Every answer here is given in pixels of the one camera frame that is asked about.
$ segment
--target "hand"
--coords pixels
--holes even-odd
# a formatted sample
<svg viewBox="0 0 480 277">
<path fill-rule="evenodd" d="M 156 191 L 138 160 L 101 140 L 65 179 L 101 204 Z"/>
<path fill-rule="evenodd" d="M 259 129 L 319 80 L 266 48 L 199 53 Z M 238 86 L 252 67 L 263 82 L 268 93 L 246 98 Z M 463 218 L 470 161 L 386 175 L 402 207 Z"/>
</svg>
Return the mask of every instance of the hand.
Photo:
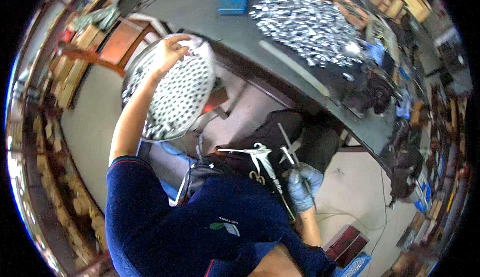
<svg viewBox="0 0 480 277">
<path fill-rule="evenodd" d="M 292 199 L 295 211 L 303 213 L 312 208 L 314 204 L 312 197 L 322 185 L 323 174 L 308 164 L 301 162 L 300 172 L 292 169 L 288 179 L 288 193 Z M 309 184 L 312 194 L 307 190 L 305 182 Z"/>
<path fill-rule="evenodd" d="M 159 83 L 165 74 L 177 63 L 178 60 L 183 61 L 183 56 L 190 56 L 188 46 L 181 46 L 177 42 L 190 40 L 188 36 L 174 36 L 163 39 L 157 45 L 159 66 L 153 71 L 151 79 Z"/>
</svg>

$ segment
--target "black workbench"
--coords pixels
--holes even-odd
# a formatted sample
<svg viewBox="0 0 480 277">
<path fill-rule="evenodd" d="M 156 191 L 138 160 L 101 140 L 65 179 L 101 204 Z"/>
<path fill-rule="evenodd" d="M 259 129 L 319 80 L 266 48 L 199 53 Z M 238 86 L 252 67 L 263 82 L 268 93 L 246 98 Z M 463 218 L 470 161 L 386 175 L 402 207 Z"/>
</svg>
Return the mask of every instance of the black workbench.
<svg viewBox="0 0 480 277">
<path fill-rule="evenodd" d="M 258 1 L 248 0 L 247 11 L 251 11 L 251 6 L 257 4 Z M 340 88 L 353 85 L 364 86 L 365 76 L 358 66 L 354 65 L 347 68 L 328 64 L 327 68 L 310 67 L 304 59 L 297 56 L 295 51 L 274 43 L 270 38 L 265 38 L 249 15 L 218 16 L 216 10 L 219 3 L 220 0 L 156 0 L 141 12 L 204 36 L 221 45 L 225 50 L 237 53 L 239 57 L 252 61 L 266 71 L 265 74 L 257 74 L 256 77 L 268 84 L 276 84 L 275 87 L 280 92 L 291 89 L 301 92 L 310 101 L 311 99 L 315 100 L 322 108 L 345 124 L 346 128 L 351 131 L 380 165 L 387 172 L 389 171 L 389 164 L 385 163 L 386 160 L 380 155 L 393 135 L 393 126 L 396 119 L 393 105 L 381 116 L 374 114 L 373 110 L 370 109 L 365 118 L 361 120 L 350 110 L 337 106 L 338 102 L 333 101 L 341 99 L 342 93 L 338 90 Z M 258 44 L 262 40 L 280 49 L 294 61 L 297 61 L 310 74 L 318 78 L 330 90 L 333 99 L 322 95 L 284 62 L 262 48 Z M 341 76 L 342 72 L 350 72 L 356 77 L 355 81 L 344 80 Z"/>
</svg>

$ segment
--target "wooden table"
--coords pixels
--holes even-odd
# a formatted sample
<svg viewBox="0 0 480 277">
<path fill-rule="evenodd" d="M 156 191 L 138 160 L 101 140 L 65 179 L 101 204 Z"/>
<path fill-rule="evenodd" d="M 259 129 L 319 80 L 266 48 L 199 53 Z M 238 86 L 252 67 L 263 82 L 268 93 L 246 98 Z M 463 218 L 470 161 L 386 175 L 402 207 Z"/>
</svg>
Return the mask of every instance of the wooden table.
<svg viewBox="0 0 480 277">
<path fill-rule="evenodd" d="M 148 33 L 161 37 L 148 21 L 129 20 L 129 22 L 121 22 L 118 25 L 100 52 L 99 59 L 117 65 L 121 69 L 125 68 L 135 49 Z"/>
</svg>

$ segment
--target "navy blue shirt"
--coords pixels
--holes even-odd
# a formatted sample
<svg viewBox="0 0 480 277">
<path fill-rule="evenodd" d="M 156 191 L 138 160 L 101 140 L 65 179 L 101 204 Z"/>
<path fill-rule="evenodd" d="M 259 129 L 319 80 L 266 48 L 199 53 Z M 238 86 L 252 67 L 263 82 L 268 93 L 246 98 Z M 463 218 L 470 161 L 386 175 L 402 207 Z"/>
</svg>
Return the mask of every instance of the navy blue shirt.
<svg viewBox="0 0 480 277">
<path fill-rule="evenodd" d="M 106 175 L 106 240 L 121 276 L 247 276 L 279 243 L 304 276 L 335 269 L 321 248 L 302 244 L 274 196 L 248 178 L 208 178 L 188 205 L 171 207 L 138 157 L 115 159 Z"/>
</svg>

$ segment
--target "gloved hand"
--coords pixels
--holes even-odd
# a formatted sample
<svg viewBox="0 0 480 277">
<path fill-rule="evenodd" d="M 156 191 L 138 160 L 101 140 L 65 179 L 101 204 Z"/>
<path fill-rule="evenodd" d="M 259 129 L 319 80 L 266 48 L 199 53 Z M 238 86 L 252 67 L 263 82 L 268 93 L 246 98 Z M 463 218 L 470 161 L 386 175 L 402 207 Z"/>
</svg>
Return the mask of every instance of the gloved hand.
<svg viewBox="0 0 480 277">
<path fill-rule="evenodd" d="M 313 207 L 312 196 L 322 185 L 323 174 L 317 169 L 309 166 L 306 163 L 300 162 L 300 172 L 292 169 L 290 172 L 288 190 L 293 202 L 294 209 L 297 213 L 302 213 Z M 307 190 L 305 181 L 310 185 L 312 194 Z"/>
</svg>

